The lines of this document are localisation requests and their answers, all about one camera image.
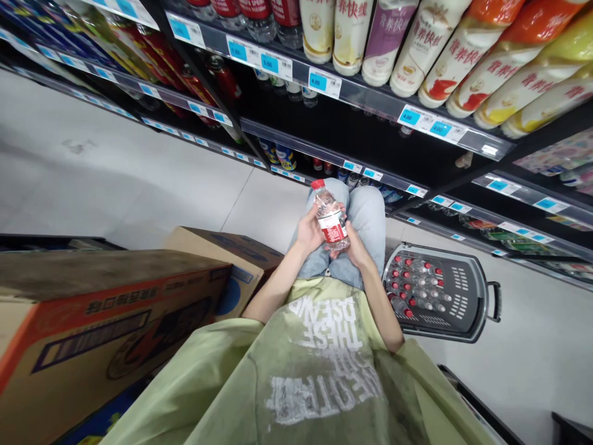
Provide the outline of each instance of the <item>jeans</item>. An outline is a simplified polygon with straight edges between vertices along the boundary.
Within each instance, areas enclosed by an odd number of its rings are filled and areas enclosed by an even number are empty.
[[[377,266],[377,272],[381,276],[385,264],[385,203],[379,189],[373,186],[357,187],[348,191],[348,187],[342,181],[334,178],[324,179],[326,189],[329,190],[335,199],[344,204],[347,219],[356,229],[358,236],[364,243],[372,260]],[[313,206],[315,194],[313,189],[309,191],[307,209]],[[290,245],[297,240],[297,231]],[[324,250],[323,243],[313,251],[305,260],[303,267],[298,273],[299,278],[312,278],[325,275],[326,269],[333,278],[364,290],[363,278],[358,268],[352,264],[348,254],[343,252],[335,260],[331,260],[329,251]]]

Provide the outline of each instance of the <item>gray shopping basket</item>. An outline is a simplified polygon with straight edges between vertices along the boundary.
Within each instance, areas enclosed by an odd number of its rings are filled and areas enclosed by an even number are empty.
[[[475,343],[484,329],[487,318],[496,323],[500,322],[500,284],[496,281],[486,281],[482,266],[475,256],[404,242],[395,248],[385,264],[384,286],[387,272],[396,255],[422,258],[443,269],[444,291],[452,297],[450,302],[441,301],[446,308],[444,312],[430,311],[417,306],[412,308],[411,318],[396,312],[395,316],[404,333]],[[488,315],[488,286],[494,288],[493,316]]]

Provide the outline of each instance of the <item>brown cardboard box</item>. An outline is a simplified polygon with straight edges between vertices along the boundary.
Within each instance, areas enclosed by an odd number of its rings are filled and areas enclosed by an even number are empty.
[[[173,356],[229,273],[170,250],[1,254],[1,442],[49,444]]]
[[[244,235],[176,227],[165,248],[194,253],[233,264],[216,321],[241,316],[251,296],[280,264],[284,255]]]

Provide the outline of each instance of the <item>green t-shirt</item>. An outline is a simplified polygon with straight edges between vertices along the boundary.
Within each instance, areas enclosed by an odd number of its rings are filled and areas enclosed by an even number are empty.
[[[101,445],[492,444],[415,340],[391,355],[364,292],[297,280],[267,325],[195,331]]]

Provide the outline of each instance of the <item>floor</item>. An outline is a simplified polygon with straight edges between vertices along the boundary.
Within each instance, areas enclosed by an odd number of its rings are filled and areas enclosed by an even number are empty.
[[[0,232],[103,236],[159,248],[177,225],[286,252],[308,189],[0,72]],[[387,220],[400,240],[476,255],[503,289],[502,322],[473,345],[420,338],[528,444],[552,410],[593,418],[593,294]]]

